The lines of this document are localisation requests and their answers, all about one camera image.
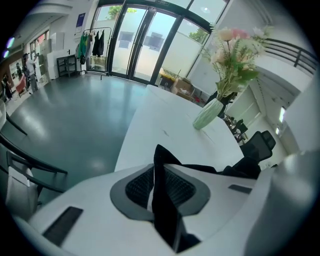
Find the artificial flower bouquet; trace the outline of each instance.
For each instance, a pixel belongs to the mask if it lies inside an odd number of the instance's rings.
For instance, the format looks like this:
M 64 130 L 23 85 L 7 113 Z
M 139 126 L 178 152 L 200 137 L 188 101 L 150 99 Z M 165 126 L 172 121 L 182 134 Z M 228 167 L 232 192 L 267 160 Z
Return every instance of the artificial flower bouquet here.
M 265 50 L 265 41 L 271 27 L 254 28 L 254 35 L 237 28 L 216 30 L 211 26 L 215 52 L 205 49 L 203 56 L 210 61 L 218 73 L 220 81 L 216 82 L 217 99 L 221 100 L 231 93 L 243 92 L 249 81 L 256 78 L 255 59 Z

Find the glass door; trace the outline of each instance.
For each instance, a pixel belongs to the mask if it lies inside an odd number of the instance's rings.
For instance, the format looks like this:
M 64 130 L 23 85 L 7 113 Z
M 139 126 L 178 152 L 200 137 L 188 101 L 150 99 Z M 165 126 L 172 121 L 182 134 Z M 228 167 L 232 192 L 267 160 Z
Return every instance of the glass door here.
M 156 12 L 140 47 L 134 77 L 150 81 L 157 60 L 176 18 Z
M 115 43 L 112 73 L 148 84 L 176 17 L 141 5 L 130 5 L 124 13 Z
M 112 72 L 119 77 L 128 78 L 129 61 L 135 46 L 134 42 L 146 13 L 146 8 L 127 7 L 115 42 L 112 62 Z

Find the pink flower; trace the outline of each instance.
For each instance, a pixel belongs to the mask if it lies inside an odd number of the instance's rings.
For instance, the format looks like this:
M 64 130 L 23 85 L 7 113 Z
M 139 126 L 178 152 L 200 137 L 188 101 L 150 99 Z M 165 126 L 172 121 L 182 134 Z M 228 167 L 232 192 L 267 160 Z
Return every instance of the pink flower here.
M 222 49 L 218 49 L 215 53 L 215 55 L 213 56 L 213 58 L 211 58 L 211 63 L 214 62 L 218 62 L 218 63 L 223 63 L 225 61 L 225 53 Z
M 222 41 L 230 41 L 233 38 L 232 29 L 227 27 L 218 31 L 218 35 Z
M 240 37 L 242 39 L 249 38 L 249 34 L 243 29 L 234 28 L 232 29 L 233 38 Z

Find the black shelf unit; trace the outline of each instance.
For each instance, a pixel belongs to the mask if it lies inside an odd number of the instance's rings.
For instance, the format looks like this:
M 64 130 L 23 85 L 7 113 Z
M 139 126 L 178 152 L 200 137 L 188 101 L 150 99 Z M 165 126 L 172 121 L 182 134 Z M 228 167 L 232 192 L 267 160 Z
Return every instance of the black shelf unit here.
M 58 68 L 59 77 L 77 73 L 77 60 L 75 55 L 69 55 L 65 57 L 56 58 L 56 66 Z

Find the white ceiling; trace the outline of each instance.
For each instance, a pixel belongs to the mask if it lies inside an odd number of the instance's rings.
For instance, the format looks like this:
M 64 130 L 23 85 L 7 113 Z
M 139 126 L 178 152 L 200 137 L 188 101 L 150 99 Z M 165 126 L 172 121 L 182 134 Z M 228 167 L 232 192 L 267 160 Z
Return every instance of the white ceiling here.
M 36 36 L 37 33 L 60 17 L 62 16 L 49 15 L 47 13 L 37 13 L 26 16 L 13 34 L 15 40 L 12 47 L 14 48 L 22 43 L 27 43 L 32 37 Z

